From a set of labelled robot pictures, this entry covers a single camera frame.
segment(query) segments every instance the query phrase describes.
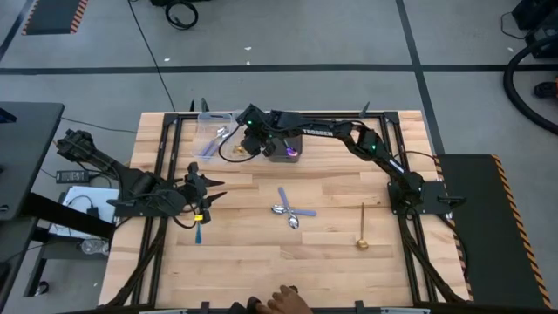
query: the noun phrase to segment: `yellow-black warning tape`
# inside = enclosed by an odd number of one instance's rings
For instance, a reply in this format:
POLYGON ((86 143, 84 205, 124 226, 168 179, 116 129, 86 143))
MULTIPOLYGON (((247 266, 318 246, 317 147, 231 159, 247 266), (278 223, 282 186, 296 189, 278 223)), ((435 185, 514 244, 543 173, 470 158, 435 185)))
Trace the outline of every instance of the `yellow-black warning tape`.
MULTIPOLYGON (((446 195, 447 195, 446 181, 444 180, 444 175, 442 174, 442 166, 440 166, 439 159, 436 156, 434 156, 434 164, 436 165, 436 172, 438 173, 438 178, 442 180, 442 183, 444 184, 444 190, 446 191, 446 195)), ((449 219, 448 221, 455 228, 455 221, 453 219, 449 219)), ((463 246, 459 242, 459 238, 455 233, 453 233, 453 240, 455 241, 455 247, 457 248, 457 255, 459 257, 459 263, 461 264, 461 270, 465 273, 466 264, 465 264, 465 254, 463 252, 463 246)), ((465 284, 467 287, 467 292, 469 294, 469 300, 474 301, 473 290, 471 289, 471 284, 469 283, 469 279, 465 278, 465 284)))
POLYGON ((87 2, 89 0, 80 0, 76 13, 73 15, 73 20, 70 25, 70 33, 75 34, 78 31, 78 27, 81 24, 81 20, 84 18, 85 8, 87 7, 87 2))
POLYGON ((21 30, 22 35, 27 35, 27 26, 29 26, 29 22, 31 21, 31 18, 33 17, 33 14, 35 13, 35 9, 37 8, 37 4, 38 4, 39 1, 40 0, 35 1, 33 6, 31 7, 31 11, 29 12, 29 16, 27 17, 27 22, 25 22, 24 28, 21 30))
POLYGON ((544 281, 542 280, 541 270, 539 270, 539 265, 537 265, 536 260, 534 259, 534 252, 533 248, 531 247, 531 243, 529 242, 529 238, 527 237, 527 231, 525 231, 525 227, 523 227, 523 221, 521 219, 521 215, 519 210, 517 209, 517 204, 515 203, 514 196, 512 195, 512 189, 509 187, 509 183, 507 182, 506 173, 504 172, 504 167, 502 166, 502 162, 500 157, 493 154, 492 155, 494 162, 496 163, 496 167, 498 168, 498 172, 500 173, 500 179, 502 181, 502 185, 504 190, 507 194, 507 200, 509 201, 509 207, 512 209, 512 214, 515 218, 515 225, 517 226, 518 232, 520 233, 520 237, 523 240, 523 247, 525 248, 527 258, 529 262, 531 262, 531 269, 534 272, 534 279, 537 281, 539 285, 539 291, 542 295, 542 302, 549 308, 552 308, 552 304, 550 303, 550 297, 548 296, 547 288, 544 285, 544 281))

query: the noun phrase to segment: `human hand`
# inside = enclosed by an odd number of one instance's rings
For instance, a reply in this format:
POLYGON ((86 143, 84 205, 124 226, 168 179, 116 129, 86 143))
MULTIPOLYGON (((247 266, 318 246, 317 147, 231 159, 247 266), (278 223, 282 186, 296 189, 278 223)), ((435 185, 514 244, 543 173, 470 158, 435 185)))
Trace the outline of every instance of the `human hand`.
POLYGON ((281 293, 274 292, 268 306, 261 303, 255 306, 259 314, 312 314, 306 302, 291 288, 282 285, 281 293))

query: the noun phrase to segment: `wooden tabletop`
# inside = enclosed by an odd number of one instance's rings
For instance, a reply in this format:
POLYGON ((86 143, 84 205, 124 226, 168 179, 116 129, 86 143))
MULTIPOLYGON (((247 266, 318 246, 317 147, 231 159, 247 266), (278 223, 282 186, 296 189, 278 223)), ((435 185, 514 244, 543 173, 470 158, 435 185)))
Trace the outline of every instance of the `wooden tabletop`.
MULTIPOLYGON (((131 167, 153 171, 163 114, 142 114, 131 167)), ((431 154, 420 111, 402 111, 399 117, 406 149, 431 154)), ((376 119, 364 122, 380 133, 376 119)), ((355 300, 363 300, 365 306, 412 305, 397 218, 391 214, 386 189, 389 177, 373 162, 349 153, 339 140, 310 136, 303 138, 303 155, 296 164, 271 163, 261 155, 241 164, 207 162, 192 157, 195 132, 195 120, 185 122, 176 177, 183 177, 187 165, 198 161, 201 173, 226 182, 209 193, 228 194, 211 208, 212 221, 202 226, 201 245, 194 243, 194 229, 169 222, 157 308, 199 308, 202 301, 212 308, 228 308, 234 301, 245 304, 251 296, 267 300, 280 284, 298 287, 312 307, 348 307, 355 300), (281 203, 279 187, 293 208, 314 209, 317 216, 299 216, 300 228, 291 229, 285 215, 269 210, 281 203), (362 202, 364 239, 370 245, 365 251, 355 246, 362 202)), ((167 150, 173 133, 169 132, 167 150)), ((425 180, 437 178, 431 159, 409 154, 409 162, 425 180)), ((191 219, 180 217, 184 223, 191 219)), ((117 230, 100 304, 115 296, 135 268, 144 221, 133 218, 117 230)), ((467 299, 451 230, 431 215, 423 215, 422 222, 432 264, 467 299)), ((142 301, 150 278, 144 279, 142 301)), ((425 299, 422 271, 418 281, 425 299)))

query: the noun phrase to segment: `purple light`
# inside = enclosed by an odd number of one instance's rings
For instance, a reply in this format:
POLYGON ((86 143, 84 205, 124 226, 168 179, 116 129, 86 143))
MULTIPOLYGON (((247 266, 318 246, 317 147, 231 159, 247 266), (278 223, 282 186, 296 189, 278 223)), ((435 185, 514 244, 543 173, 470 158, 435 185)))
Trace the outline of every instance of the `purple light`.
POLYGON ((289 155, 290 157, 297 157, 298 152, 293 147, 287 147, 287 155, 289 155))

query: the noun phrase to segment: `gray floor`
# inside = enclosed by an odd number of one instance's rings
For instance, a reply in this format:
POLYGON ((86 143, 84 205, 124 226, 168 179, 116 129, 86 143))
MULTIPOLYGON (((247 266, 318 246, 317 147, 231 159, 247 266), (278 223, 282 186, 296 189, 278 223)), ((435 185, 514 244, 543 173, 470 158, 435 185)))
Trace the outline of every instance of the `gray floor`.
MULTIPOLYGON (((500 33, 500 14, 517 0, 404 0, 423 65, 504 65, 522 47, 500 33)), ((0 2, 0 42, 24 0, 0 2)), ((410 65, 395 0, 214 0, 196 4, 201 18, 191 31, 177 31, 162 9, 147 0, 133 4, 157 63, 190 65, 410 65)), ((511 19, 506 28, 517 31, 511 19)), ((153 61, 126 0, 90 0, 74 35, 21 36, 0 60, 2 68, 149 67, 153 61)), ((547 61, 526 58, 523 63, 547 61)), ((539 101, 530 88, 554 79, 552 72, 522 72, 516 85, 533 108, 558 122, 558 103, 539 101)), ((507 170, 523 221, 558 305, 558 137, 542 131, 511 106, 501 72, 426 72, 443 145, 447 153, 498 154, 507 170)), ((164 73, 178 110, 205 97, 213 110, 242 109, 248 103, 275 109, 423 110, 413 72, 180 72, 164 73)), ((157 74, 0 75, 0 101, 52 101, 66 105, 65 117, 134 129, 140 113, 171 110, 157 74)), ((130 159, 134 137, 63 121, 67 128, 93 134, 98 147, 118 160, 130 159)), ((43 169, 54 173, 75 165, 52 149, 43 169)), ((94 182, 103 186, 103 181, 94 182)), ((44 174, 34 191, 56 199, 68 187, 44 174)), ((54 261, 44 279, 51 292, 23 298, 31 271, 30 252, 4 312, 52 313, 92 308, 99 297, 102 262, 54 261)))

